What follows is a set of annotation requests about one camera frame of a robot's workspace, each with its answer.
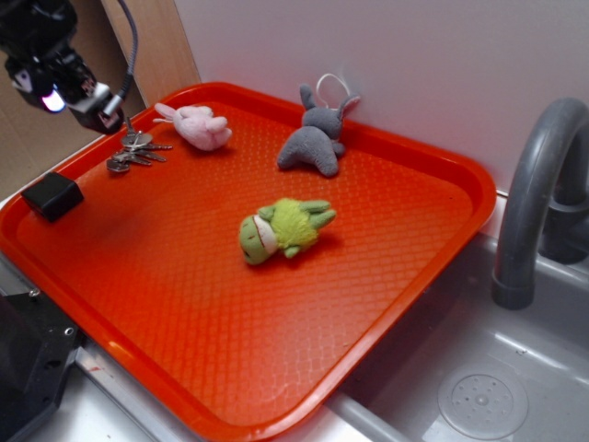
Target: stuffed animal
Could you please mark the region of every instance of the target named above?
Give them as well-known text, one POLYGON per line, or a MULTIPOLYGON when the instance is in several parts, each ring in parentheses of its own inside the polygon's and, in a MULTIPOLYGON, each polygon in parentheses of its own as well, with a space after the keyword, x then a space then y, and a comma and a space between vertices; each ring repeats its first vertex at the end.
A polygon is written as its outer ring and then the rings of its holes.
POLYGON ((317 107, 310 85, 301 85, 300 93, 306 109, 303 127, 286 140, 278 156, 278 167, 289 169, 307 163, 317 167, 324 176, 333 177, 339 171, 338 158, 345 151, 338 141, 343 117, 360 101, 360 97, 350 95, 334 110, 317 107))
POLYGON ((282 198, 274 205, 262 207, 257 215, 241 223, 239 243, 248 264, 261 264, 277 250, 287 258, 311 247, 318 240, 318 230, 335 218, 327 201, 297 201, 282 198))
POLYGON ((156 111, 164 119, 154 122, 172 122, 176 131, 191 145, 204 151, 212 151, 225 145, 231 138, 227 118, 214 117, 206 106, 184 106, 174 110, 166 104, 156 103, 156 111))

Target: sink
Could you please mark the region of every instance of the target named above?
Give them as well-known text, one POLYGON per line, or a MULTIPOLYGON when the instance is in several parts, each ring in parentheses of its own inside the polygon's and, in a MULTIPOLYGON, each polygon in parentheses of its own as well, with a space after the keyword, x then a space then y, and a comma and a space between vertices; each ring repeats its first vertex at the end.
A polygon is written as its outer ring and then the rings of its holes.
POLYGON ((341 385, 383 440, 589 440, 589 278, 539 258, 534 303, 507 310, 495 250, 476 236, 341 385))

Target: green frog plush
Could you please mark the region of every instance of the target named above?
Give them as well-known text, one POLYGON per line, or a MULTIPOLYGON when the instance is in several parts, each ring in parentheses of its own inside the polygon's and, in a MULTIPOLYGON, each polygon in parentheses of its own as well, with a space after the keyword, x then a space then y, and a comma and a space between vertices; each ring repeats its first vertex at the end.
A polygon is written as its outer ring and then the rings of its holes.
POLYGON ((318 230, 335 218, 327 201, 282 198, 241 223, 239 243, 248 264, 261 264, 277 250, 293 258, 318 240, 318 230))

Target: metal key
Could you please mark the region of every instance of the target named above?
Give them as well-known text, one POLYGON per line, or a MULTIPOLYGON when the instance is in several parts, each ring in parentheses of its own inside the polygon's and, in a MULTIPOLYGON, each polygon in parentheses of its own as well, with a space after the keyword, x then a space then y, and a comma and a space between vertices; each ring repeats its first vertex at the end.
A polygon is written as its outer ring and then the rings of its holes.
POLYGON ((107 169, 113 172, 127 172, 130 169, 129 163, 151 166, 151 162, 146 158, 154 161, 165 162, 166 159, 154 152, 153 150, 169 150, 172 145, 157 145, 152 143, 153 136, 144 134, 141 131, 136 132, 131 124, 131 119, 127 117, 127 134, 121 139, 123 149, 115 153, 107 160, 107 169))

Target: light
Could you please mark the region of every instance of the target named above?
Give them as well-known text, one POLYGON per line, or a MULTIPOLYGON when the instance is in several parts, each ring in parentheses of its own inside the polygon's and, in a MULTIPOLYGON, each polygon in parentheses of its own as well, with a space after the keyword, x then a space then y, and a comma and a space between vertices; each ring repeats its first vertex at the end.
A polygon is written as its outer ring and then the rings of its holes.
POLYGON ((61 112, 65 109, 65 101, 54 89, 53 92, 43 98, 41 98, 45 108, 49 112, 61 112))

